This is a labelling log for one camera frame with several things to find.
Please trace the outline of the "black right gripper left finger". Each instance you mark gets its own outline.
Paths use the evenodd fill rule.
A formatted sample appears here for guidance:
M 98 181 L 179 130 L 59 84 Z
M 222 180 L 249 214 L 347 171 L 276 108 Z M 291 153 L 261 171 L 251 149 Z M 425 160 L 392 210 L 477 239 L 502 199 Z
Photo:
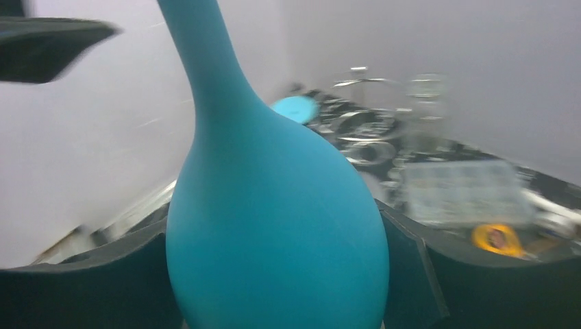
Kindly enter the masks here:
M 168 208 L 58 264 L 1 270 L 1 327 L 183 328 L 166 268 Z

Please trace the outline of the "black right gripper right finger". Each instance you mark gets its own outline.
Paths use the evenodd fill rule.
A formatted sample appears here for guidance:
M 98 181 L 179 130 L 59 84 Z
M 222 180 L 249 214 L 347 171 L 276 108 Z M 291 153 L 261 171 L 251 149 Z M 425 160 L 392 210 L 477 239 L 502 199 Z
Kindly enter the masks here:
M 580 327 L 579 256 L 502 256 L 378 208 L 390 254 L 387 328 Z

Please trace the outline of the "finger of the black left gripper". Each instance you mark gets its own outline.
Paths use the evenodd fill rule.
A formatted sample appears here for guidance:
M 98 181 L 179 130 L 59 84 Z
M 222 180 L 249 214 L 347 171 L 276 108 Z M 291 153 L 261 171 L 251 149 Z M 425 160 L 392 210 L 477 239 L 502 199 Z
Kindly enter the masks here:
M 49 83 L 85 50 L 119 31 L 104 21 L 2 16 L 1 81 Z

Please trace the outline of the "blue plastic goblet back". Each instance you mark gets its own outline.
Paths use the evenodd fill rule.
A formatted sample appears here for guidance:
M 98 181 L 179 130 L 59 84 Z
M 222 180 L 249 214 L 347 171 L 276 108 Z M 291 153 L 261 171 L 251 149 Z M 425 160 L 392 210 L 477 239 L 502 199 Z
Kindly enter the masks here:
M 160 1 L 195 133 L 171 199 L 166 261 L 190 328 L 379 328 L 384 225 L 367 185 L 257 96 L 216 1 Z

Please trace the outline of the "blue plastic goblet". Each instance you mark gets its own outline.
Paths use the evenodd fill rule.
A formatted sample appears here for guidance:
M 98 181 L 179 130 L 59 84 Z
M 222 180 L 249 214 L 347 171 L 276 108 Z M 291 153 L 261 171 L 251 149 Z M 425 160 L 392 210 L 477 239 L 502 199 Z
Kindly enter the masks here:
M 317 117 L 319 105 L 308 96 L 295 95 L 277 100 L 271 105 L 276 113 L 305 125 Z
M 216 1 L 160 1 L 195 133 L 171 199 L 166 261 L 190 328 L 379 328 L 384 225 L 367 185 L 257 96 Z

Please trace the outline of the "chrome spiral glass rack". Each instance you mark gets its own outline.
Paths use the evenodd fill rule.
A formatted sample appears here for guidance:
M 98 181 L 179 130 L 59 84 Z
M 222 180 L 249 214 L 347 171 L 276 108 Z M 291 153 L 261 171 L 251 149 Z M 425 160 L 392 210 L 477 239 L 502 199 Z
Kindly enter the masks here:
M 316 117 L 306 127 L 337 148 L 355 167 L 378 167 L 397 157 L 410 109 L 401 82 L 353 66 L 329 90 L 313 90 Z

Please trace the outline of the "clear glass wine glass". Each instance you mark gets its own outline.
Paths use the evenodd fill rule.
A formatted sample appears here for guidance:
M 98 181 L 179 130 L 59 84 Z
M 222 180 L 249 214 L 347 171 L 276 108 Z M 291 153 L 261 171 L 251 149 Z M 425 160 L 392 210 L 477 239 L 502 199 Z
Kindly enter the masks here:
M 407 135 L 411 150 L 420 154 L 435 154 L 444 143 L 447 118 L 444 95 L 445 76 L 438 73 L 420 73 L 406 84 L 406 96 L 412 110 Z

